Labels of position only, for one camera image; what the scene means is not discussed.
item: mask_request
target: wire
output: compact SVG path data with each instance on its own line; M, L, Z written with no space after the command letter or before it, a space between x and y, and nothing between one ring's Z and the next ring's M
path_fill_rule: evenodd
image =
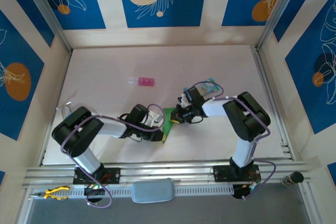
M142 137L140 138L140 140L136 140L136 139L132 138L131 136L129 136L129 138L130 138L131 140L133 140L133 141L138 142L138 143L142 142Z
M123 117L126 116L126 115L129 115L129 114L128 114L128 113L122 114L122 115L121 115L120 117L118 117L118 118L122 120Z
M255 158L254 160L257 161L257 162L267 163L267 164L273 165L273 171L259 186L256 187L256 189L252 190L249 195L247 195L246 197L243 196L243 198L242 198L243 200L246 200L247 198L249 198L253 194L255 194L256 191L260 190L266 184L266 182L269 181L269 179L273 176L273 174L275 173L275 171L277 169L277 165L275 163L273 163L272 161L262 160L260 158Z
M271 131L266 126L266 124L263 123L263 121L245 103L243 103L240 99L238 99L236 97L215 98L215 101L225 101L225 100L235 100L238 103L240 103L240 105L242 105L258 121L258 123L260 123L262 125L262 127L264 127L264 129L267 131L267 133L265 135L261 135L261 136L257 137L257 139L255 140L255 143L254 143L254 145L252 147L251 154L250 154L250 156L253 157L258 142L261 139L269 136L271 134Z
M68 115L70 115L70 114L72 113L71 107L69 106L71 103L72 103L72 102L69 101L69 102L67 102L66 104L64 104L64 105L61 106L61 107L56 107L56 110L61 109L61 113L62 113L62 118L63 118L63 120L64 120L65 118L67 118ZM69 113L68 113L67 115L65 115L65 112L64 112L64 109L65 109L66 107L67 107L68 110L69 110Z
M240 99L236 98L236 97L225 97L225 98L215 98L215 101L225 101L225 100L235 100L237 101L241 106L243 106L257 121L258 123L260 123L262 125L262 127L264 127L264 129L267 131L267 133L265 135L261 135L258 138L256 138L254 145L252 147L251 153L250 153L250 157L252 159L254 159L257 162L262 162L262 163L267 163L267 164L272 164L274 166L273 171L271 172L271 174L253 191L251 191L251 193L249 195L247 195L246 197L242 197L243 200L246 200L247 198L249 198L251 195L253 195L256 191L260 190L264 184L269 181L269 179L273 176L273 174L275 173L276 169L277 169L277 165L275 163L273 163L272 161L264 161L262 159L258 159L258 158L253 158L254 152L256 150L257 144L258 142L269 136L271 134L271 131L269 130L269 128L266 126L265 123L263 123L263 121L245 104L243 103Z
M220 92L220 94L217 94L217 95L215 95L214 97L220 97L221 95L224 94L224 89L223 89L223 87L222 87L221 85L217 84L217 83L214 82L214 81L200 81L200 82L195 83L194 85L192 85L190 88L192 88L192 87L194 87L194 86L196 86L196 85L198 85L198 84L201 84L201 83L212 83L212 84L218 86L218 87L222 90L222 91Z
M66 154L66 155L68 155L68 153L67 153L67 152L65 151L65 149L64 149L64 146L67 144L67 142L70 140L70 138L71 138L71 137L72 137L72 136L79 130L79 128L81 128L86 122L90 121L90 120L93 119L93 118L103 118L103 119L113 120L113 121L116 121L116 122L124 123L124 124L126 124L126 125L129 125L129 126L131 126L131 127L133 127L133 128L136 128L136 129L138 129L138 130L141 130L141 131L146 131L146 132L154 132L154 131L158 131L158 130L164 125L164 122L165 122L164 111L163 111L163 109L162 109L159 105L154 104L154 103L150 104L147 108L149 108L149 107L151 107L151 106L156 106L156 107L158 107L158 108L161 110L161 112L162 112L162 115L163 115L163 121L162 121L162 123L161 123L161 125L160 125L159 127L155 128L155 129L152 129L152 130L148 130L148 129L144 129L144 128L138 127L138 126L136 126L136 125L134 125L134 124L125 122L125 121L123 121L123 120L120 120L120 119L117 119L117 118L112 118L112 117L110 117L110 116L106 116L106 115L91 115L91 116L89 116L88 118L84 119L81 123L79 123L79 124L73 129L73 131L71 131L71 133L64 139L64 141L63 141L63 143L62 143L62 145L61 145L61 152L64 153L64 154ZM91 206L91 207L96 207L96 208L108 208L109 206L111 206L111 205L112 205L112 195L111 195L110 191L108 191L107 188L106 188L102 183L100 183L96 178L94 178L90 173L88 173L83 167L81 167L81 165L80 165L80 164L79 164L73 157L71 157L70 155L68 155L68 156L69 156L69 158L75 163L75 165L81 169L81 171L82 171L86 176L88 176L92 181L94 181L95 183L97 183L98 185L100 185L100 186L104 189L104 191L109 195L109 198L110 198L110 201L109 201L109 203L108 203L107 205L105 205L105 206L97 206L97 205L92 204L92 203L89 201L89 195L87 195L87 197L85 198L87 204L88 204L89 206Z
M201 123L203 120L204 120L204 118L202 118L200 121L197 121L197 122L191 122L190 124Z

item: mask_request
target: white wall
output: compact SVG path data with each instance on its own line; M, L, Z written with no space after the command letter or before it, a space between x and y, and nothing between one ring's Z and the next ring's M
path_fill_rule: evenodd
M285 62L287 54L326 2L327 0L306 0L280 43L271 36L264 47L264 53L294 149L311 166L312 181L325 215L329 223L335 223L336 188L327 171L327 165L336 161L336 125L314 135Z
M123 45L255 44L263 26L222 27L228 0L204 0L200 27L128 29L121 0L98 0L106 29L67 30L74 48Z
M6 172L0 189L0 223L14 223L24 190L27 167L36 166L68 62L58 39L51 48L15 0L0 0L0 9L45 66L18 141L0 133L0 170Z

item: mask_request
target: purple cable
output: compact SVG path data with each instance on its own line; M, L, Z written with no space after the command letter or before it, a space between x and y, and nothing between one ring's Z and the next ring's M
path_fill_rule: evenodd
M272 161L262 160L260 158L255 158L254 160L257 161L257 162L262 162L262 163L267 163L267 164L273 165L273 171L271 172L271 174L256 189L252 190L252 192L250 192L249 195L247 195L246 197L244 197L243 200L246 200L247 198L249 198L253 194L255 194L256 191L260 190L262 188L262 186L264 186L266 184L266 182L269 181L269 179L273 176L273 174L275 173L275 171L277 169L277 165L275 163L273 163Z
M259 142L259 140L269 136L271 134L271 131L269 130L269 128L266 126L265 123L263 123L263 121L248 107L245 105L245 103L243 103L240 99L236 98L236 97L226 97L226 98L218 98L215 99L215 101L220 101L220 100L235 100L237 102L240 103L241 106L243 106L248 112L250 112L250 114L258 121L258 123L261 124L262 127L264 127L264 129L267 131L267 133L265 135L261 135L260 137L258 137L252 147L251 150L251 154L250 156L253 157L254 156L254 151L256 150L257 144Z
M266 126L265 123L262 122L262 120L245 104L243 103L240 99L236 98L236 97L225 97L225 98L215 98L215 101L224 101L224 100L235 100L238 103L240 103L240 105L242 105L257 121L258 123L260 123L262 125L262 127L265 128L265 130L267 131L267 133L265 135L261 135L260 137L258 137L255 140L255 143L252 147L251 153L250 153L250 157L253 158L254 155L254 151L256 150L256 146L257 143L259 142L260 139L263 139L266 136L269 136L271 134L271 131L269 130L269 128ZM246 200L247 198L249 198L251 195L253 195L256 191L260 190L262 188L262 186L264 186L264 184L266 184L267 181L269 181L269 179L273 176L273 174L275 173L276 169L277 169L277 165L275 163L273 163L272 161L264 161L262 159L259 158L254 158L255 161L257 162L262 162L262 163L267 163L267 164L272 164L274 166L273 171L271 172L271 174L260 184L260 186L258 186L255 190L253 190L249 195L247 195L246 197L243 197L243 200Z
M212 84L214 84L214 85L220 87L220 89L221 89L222 91L221 91L220 94L215 95L215 96L214 96L215 98L216 98L216 97L220 97L222 94L224 94L224 89L223 89L223 87L222 87L221 85L217 84L216 82L213 82L213 81L200 81L200 82L195 83L194 85L192 85L190 88L196 86L197 84L201 84L201 83L212 83Z
M150 104L149 106L148 106L148 108L150 107L150 106L156 106L156 107L158 107L160 110L161 110L161 112L162 112L162 115L163 115L163 122L161 123L161 125L159 126L159 127L157 127L157 128L155 128L155 129L152 129L152 130L147 130L147 129L143 129L143 128L141 128L141 127L138 127L138 126L136 126L136 125L134 125L134 124L131 124L131 123L128 123L128 122L124 122L124 121L122 121L122 120L119 120L119 119L116 119L116 118L112 118L112 117L110 117L110 116L106 116L106 115L92 115L92 116L89 116L88 118L86 118L86 119L84 119L80 124L78 124L75 128L74 128L74 130L73 131L71 131L71 133L64 139L64 141L63 141L63 143L62 143L62 145L61 145L61 152L62 153L64 153L64 154L66 154L66 155L68 155L68 153L64 150L64 146L67 144L67 142L69 141L69 139L79 130L79 128L81 128L86 122L88 122L89 120L91 120L91 119L93 119L93 118L104 118L104 119L108 119L108 120L113 120L113 121L116 121L116 122L120 122L120 123L123 123L123 124L126 124L126 125L129 125L129 126L131 126L131 127L133 127L133 128L136 128L136 129L138 129L138 130L141 130L141 131L146 131L146 132L154 132L154 131L158 131L163 125L164 125L164 122L165 122L165 116L164 116L164 111L163 111L163 109L159 106L159 105L157 105L157 104L154 104L154 103L152 103L152 104ZM86 197L86 201L87 201L87 203L88 203L88 205L89 206L91 206L91 207L96 207L96 208L108 208L111 204L112 204L112 195L111 195L111 193L107 190L107 188L102 184L102 183L100 183L97 179L95 179L90 173L88 173L83 167L81 167L80 166L80 164L73 158L73 157L71 157L70 155L68 155L69 156L69 158L81 169L81 171L83 172L83 173L85 173L85 175L87 175L90 179L92 179L92 181L94 181L94 182L96 182L98 185L100 185L103 189L104 189L104 191L110 196L110 202L107 204L107 205L105 205L105 206L97 206L97 205L94 205L94 204L92 204L90 201L89 201L89 195L87 195L87 197Z

